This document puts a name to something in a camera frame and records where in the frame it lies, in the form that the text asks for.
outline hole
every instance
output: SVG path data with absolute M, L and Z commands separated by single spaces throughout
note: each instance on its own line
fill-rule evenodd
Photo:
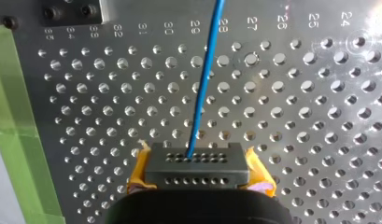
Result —
M 272 115 L 274 119 L 278 119 L 283 116 L 284 112 L 283 112 L 283 109 L 281 109 L 280 107 L 275 107 L 272 109 L 270 114 Z
M 288 72 L 290 78 L 296 78 L 301 74 L 301 72 L 296 68 L 291 68 Z
M 224 141 L 229 140 L 229 138 L 231 138 L 231 133 L 228 131 L 221 131 L 219 132 L 219 138 Z
M 218 91 L 220 93 L 225 93 L 227 91 L 229 91 L 231 87 L 229 86 L 229 84 L 227 82 L 220 82 L 219 85 L 218 85 Z
M 325 38 L 321 41 L 320 45 L 324 48 L 324 49 L 328 49 L 330 47 L 332 47 L 332 44 L 333 44 L 333 40 L 330 39 L 330 38 Z
M 343 208 L 344 208 L 345 210 L 351 210 L 351 209 L 353 209 L 355 206 L 356 206 L 356 204 L 354 204 L 352 201 L 345 201 L 345 202 L 343 203 Z
M 333 60 L 336 63 L 345 63 L 348 60 L 348 54 L 344 51 L 336 52 L 335 55 L 333 55 Z
M 307 197 L 313 197 L 317 194 L 317 191 L 315 189 L 309 189 L 307 192 L 306 192 L 306 195 Z
M 319 173 L 319 169 L 318 169 L 318 168 L 311 168 L 311 169 L 309 170 L 309 172 L 308 172 L 308 174 L 309 174 L 310 176 L 318 175 L 318 173 Z
M 364 81 L 364 82 L 361 84 L 361 88 L 362 88 L 362 90 L 365 91 L 365 92 L 374 91 L 375 88 L 376 88 L 376 83 L 375 83 L 374 81 L 367 80 L 367 81 Z
M 165 61 L 167 68 L 175 68 L 178 66 L 178 61 L 174 57 L 168 57 Z
M 199 56 L 194 56 L 191 58 L 191 66 L 199 68 L 203 65 L 203 59 Z
M 255 135 L 254 131 L 246 131 L 244 133 L 244 139 L 246 139 L 246 141 L 252 141 L 255 139 Z
M 330 69 L 328 69 L 328 68 L 320 68 L 318 70 L 318 75 L 320 77 L 327 77 L 329 74 L 330 74 Z
M 353 138 L 354 143 L 357 145 L 365 143 L 366 140 L 367 140 L 367 137 L 364 133 L 357 133 Z
M 326 167 L 332 166 L 335 164 L 335 159 L 332 156 L 326 156 L 322 159 L 322 164 Z
M 301 198 L 292 199 L 292 205 L 295 207 L 302 206 L 303 204 L 304 204 L 304 200 L 302 200 Z
M 336 80 L 331 85 L 331 90 L 333 92 L 339 92 L 345 89 L 345 83 L 339 80 Z
M 325 103 L 327 103 L 327 97 L 326 96 L 318 96 L 317 98 L 316 98 L 316 104 L 317 105 L 324 105 Z
M 59 71 L 60 69 L 62 69 L 62 64 L 57 60 L 53 60 L 50 62 L 50 67 L 54 71 Z
M 267 69 L 262 69 L 260 71 L 260 77 L 261 78 L 268 78 L 270 76 L 270 72 Z
M 298 48 L 301 47 L 301 45 L 302 45 L 302 42 L 301 42 L 301 40 L 299 40 L 299 39 L 293 39 L 293 40 L 290 42 L 290 47 L 291 47 L 292 49 L 298 49 Z
M 382 181 L 377 181 L 375 184 L 374 184 L 374 189 L 376 191 L 382 191 Z
M 244 90 L 246 91 L 246 93 L 253 93 L 255 91 L 255 88 L 255 82 L 249 81 L 244 85 Z
M 305 164 L 307 164 L 307 157 L 296 157 L 295 163 L 297 165 L 305 165 Z
M 272 90 L 276 93 L 282 92 L 284 90 L 284 83 L 281 81 L 273 83 Z
M 117 62 L 117 66 L 119 69 L 126 69 L 129 67 L 129 63 L 124 58 L 119 58 Z
M 304 63 L 305 64 L 313 64 L 315 63 L 317 60 L 317 55 L 313 52 L 307 52 L 305 55 L 304 55 Z
M 219 114 L 219 116 L 220 116 L 221 118 L 226 118 L 226 117 L 228 117 L 229 112 L 230 112 L 229 108 L 226 107 L 226 106 L 223 106 L 223 107 L 221 107 L 221 108 L 219 109 L 218 114 Z
M 344 170 L 337 170 L 335 172 L 335 175 L 336 175 L 336 177 L 342 177 L 342 176 L 346 175 L 346 171 L 344 171 Z
M 362 166 L 362 159 L 356 157 L 350 160 L 350 166 L 353 168 L 358 168 Z
M 141 66 L 145 69 L 150 69 L 152 67 L 153 63 L 150 58 L 143 58 L 141 59 Z
M 251 67 L 256 65 L 259 62 L 260 58 L 257 54 L 255 53 L 249 53 L 246 55 L 244 59 L 244 63 L 246 64 L 247 67 Z
M 271 157 L 269 157 L 269 162 L 272 164 L 278 164 L 281 162 L 281 157 L 277 154 L 273 154 Z
M 267 49 L 269 49 L 271 47 L 271 44 L 270 44 L 269 41 L 264 40 L 264 41 L 261 42 L 260 46 L 261 46 L 262 50 L 267 50 Z
M 377 63 L 381 58 L 381 54 L 377 50 L 371 50 L 365 55 L 365 60 L 368 63 Z
M 246 118 L 254 117 L 254 113 L 255 113 L 255 109 L 253 107 L 247 107 L 244 110 L 244 116 L 246 116 Z
M 349 95 L 347 98 L 346 98 L 346 104 L 348 105 L 354 105 L 357 103 L 357 96 L 355 95 Z
M 229 58 L 226 55 L 220 55 L 217 59 L 217 64 L 219 67 L 225 67 L 229 64 Z
M 319 208 L 326 208 L 328 205 L 330 205 L 330 203 L 325 199 L 320 199 L 317 201 L 317 207 Z
M 179 91 L 179 86 L 178 86 L 178 84 L 176 84 L 176 82 L 172 82 L 172 83 L 168 84 L 167 89 L 170 93 L 176 93 Z
M 319 186 L 326 189 L 328 187 L 330 187 L 332 185 L 332 181 L 331 179 L 329 178 L 322 178 L 320 181 L 319 181 Z
M 106 67 L 106 63 L 102 59 L 98 58 L 94 60 L 94 67 L 98 70 L 103 70 Z
M 298 98 L 294 95 L 287 97 L 287 100 L 286 100 L 287 104 L 289 105 L 294 105 L 297 101 L 298 101 Z
M 305 81 L 301 85 L 301 89 L 303 92 L 311 92 L 314 89 L 314 83 L 312 81 Z
M 267 97 L 267 96 L 261 96 L 260 99 L 258 100 L 258 102 L 259 102 L 261 105 L 266 105 L 267 103 L 269 103 L 269 97 Z
M 356 189 L 359 187 L 359 182 L 357 180 L 349 180 L 346 182 L 346 188 Z
M 325 135 L 325 142 L 328 144 L 335 143 L 338 140 L 338 135 L 336 133 L 327 133 Z
M 294 185 L 295 187 L 301 187 L 301 186 L 303 186 L 304 184 L 306 184 L 306 180 L 305 180 L 303 177 L 301 177 L 301 176 L 298 176 L 298 177 L 296 177 L 296 178 L 293 180 L 293 185 Z
M 283 54 L 283 53 L 278 53 L 277 55 L 275 55 L 275 57 L 273 58 L 273 62 L 276 64 L 276 65 L 283 65 L 286 61 L 286 55 Z
M 303 107 L 299 111 L 299 117 L 301 117 L 301 119 L 310 118 L 311 115 L 312 115 L 312 110 L 309 107 Z

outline circular hole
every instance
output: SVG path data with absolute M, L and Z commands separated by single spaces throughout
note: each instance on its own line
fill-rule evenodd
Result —
M 174 57 L 168 57 L 165 61 L 167 68 L 175 68 L 178 66 L 178 61 Z
M 145 69 L 150 69 L 152 67 L 153 63 L 150 58 L 143 58 L 141 59 L 141 66 Z
M 325 199 L 320 199 L 317 201 L 317 207 L 319 208 L 326 208 L 328 205 L 330 205 L 330 203 Z
M 371 81 L 371 80 L 367 80 L 367 81 L 364 81 L 362 84 L 361 84 L 361 88 L 363 91 L 365 92 L 370 92 L 370 91 L 374 91 L 375 88 L 376 88 L 376 83 Z
M 119 58 L 117 62 L 117 66 L 119 69 L 126 69 L 129 67 L 129 63 L 124 58 Z
M 298 48 L 301 47 L 301 45 L 302 45 L 302 42 L 301 42 L 301 40 L 299 40 L 299 39 L 293 39 L 293 40 L 290 42 L 290 47 L 291 47 L 292 49 L 298 49 Z
M 320 45 L 324 48 L 324 49 L 328 49 L 330 47 L 332 47 L 332 44 L 333 44 L 333 40 L 330 39 L 330 38 L 325 38 L 321 41 Z
M 255 84 L 255 82 L 249 81 L 244 85 L 244 90 L 246 91 L 246 93 L 253 93 L 256 87 L 257 85 Z
M 218 91 L 220 93 L 225 93 L 227 91 L 229 91 L 231 87 L 229 86 L 229 84 L 227 82 L 220 82 L 219 85 L 218 85 Z
M 345 89 L 345 83 L 339 80 L 336 80 L 331 85 L 331 90 L 333 92 L 339 92 Z
M 271 111 L 271 115 L 274 119 L 281 118 L 283 114 L 284 114 L 283 109 L 281 109 L 280 107 L 275 107 Z
M 286 55 L 283 53 L 278 53 L 273 58 L 273 62 L 275 63 L 275 65 L 283 65 L 285 61 L 286 61 Z
M 191 66 L 199 68 L 203 65 L 203 59 L 199 56 L 194 56 L 191 58 Z
M 244 63 L 246 64 L 247 67 L 251 67 L 256 65 L 259 62 L 260 58 L 257 54 L 255 53 L 249 53 L 246 55 L 244 59 Z
M 273 83 L 272 90 L 276 93 L 282 92 L 284 90 L 284 83 L 282 81 Z
M 347 62 L 348 60 L 348 54 L 344 51 L 339 51 L 339 52 L 336 52 L 334 55 L 333 55 L 333 60 L 336 62 L 336 63 L 345 63 Z
M 217 59 L 217 64 L 219 67 L 225 67 L 229 64 L 229 58 L 226 55 L 220 55 Z
M 381 58 L 381 54 L 378 50 L 371 50 L 365 55 L 365 60 L 368 63 L 377 63 Z
M 303 178 L 303 177 L 296 177 L 294 180 L 293 180 L 293 185 L 295 187 L 301 187 L 303 186 L 304 184 L 306 184 L 306 180 Z
M 332 166 L 335 164 L 335 159 L 332 156 L 326 156 L 322 159 L 322 164 L 326 167 Z
M 246 131 L 244 133 L 244 139 L 246 139 L 246 141 L 252 141 L 255 139 L 255 135 L 254 131 Z
M 172 83 L 168 84 L 167 89 L 170 93 L 176 93 L 179 91 L 179 86 L 178 86 L 178 84 L 176 84 L 176 82 L 172 82 Z
M 221 118 L 226 118 L 226 117 L 228 117 L 229 112 L 230 112 L 229 108 L 226 107 L 226 106 L 223 106 L 223 107 L 221 107 L 221 108 L 219 109 L 218 114 L 219 114 L 219 116 L 220 116 Z
M 304 63 L 305 64 L 313 64 L 317 60 L 317 55 L 314 52 L 307 52 L 304 55 Z
M 303 92 L 311 92 L 313 89 L 314 89 L 314 83 L 312 81 L 305 81 L 304 83 L 302 83 L 301 85 L 301 89 Z
M 332 181 L 331 179 L 329 178 L 322 178 L 320 181 L 319 181 L 319 186 L 326 189 L 328 187 L 330 187 L 332 185 Z

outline metal surface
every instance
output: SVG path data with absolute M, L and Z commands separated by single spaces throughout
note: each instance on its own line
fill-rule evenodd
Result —
M 185 146 L 213 1 L 107 1 L 74 29 L 31 5 L 2 11 L 63 213 L 102 223 L 139 138 Z M 198 147 L 255 146 L 294 223 L 382 223 L 382 1 L 233 0 L 220 31 Z
M 186 148 L 164 148 L 153 144 L 145 170 L 145 181 L 158 189 L 236 189 L 249 181 L 243 148 L 196 148 L 193 158 Z

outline black object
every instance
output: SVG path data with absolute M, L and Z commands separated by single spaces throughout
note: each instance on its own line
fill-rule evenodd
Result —
M 225 148 L 196 148 L 191 159 L 186 148 L 152 145 L 145 182 L 158 189 L 237 189 L 249 181 L 245 152 L 239 143 Z
M 241 189 L 156 190 L 114 204 L 106 224 L 292 224 L 287 208 L 268 196 Z

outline screw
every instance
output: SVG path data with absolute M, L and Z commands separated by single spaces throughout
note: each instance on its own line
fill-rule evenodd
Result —
M 15 17 L 5 16 L 2 19 L 2 24 L 9 30 L 16 30 L 19 27 L 18 20 Z
M 87 5 L 80 8 L 80 12 L 85 18 L 90 18 L 97 14 L 97 7 L 94 5 Z

